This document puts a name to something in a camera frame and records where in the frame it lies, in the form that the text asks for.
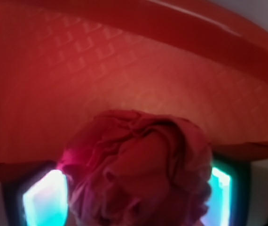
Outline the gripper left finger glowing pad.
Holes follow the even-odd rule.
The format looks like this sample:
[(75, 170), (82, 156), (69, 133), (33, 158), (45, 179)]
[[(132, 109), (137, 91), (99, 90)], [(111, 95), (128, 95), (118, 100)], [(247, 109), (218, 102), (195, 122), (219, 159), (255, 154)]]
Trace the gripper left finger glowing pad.
[(68, 218), (66, 176), (53, 161), (7, 164), (3, 200), (11, 226), (64, 226)]

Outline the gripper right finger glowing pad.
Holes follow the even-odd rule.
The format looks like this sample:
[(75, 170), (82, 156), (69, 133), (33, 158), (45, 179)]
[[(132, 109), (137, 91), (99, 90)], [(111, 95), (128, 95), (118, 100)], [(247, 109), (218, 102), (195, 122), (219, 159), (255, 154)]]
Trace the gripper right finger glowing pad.
[(209, 184), (212, 193), (201, 222), (205, 226), (245, 226), (250, 206), (251, 164), (216, 155)]

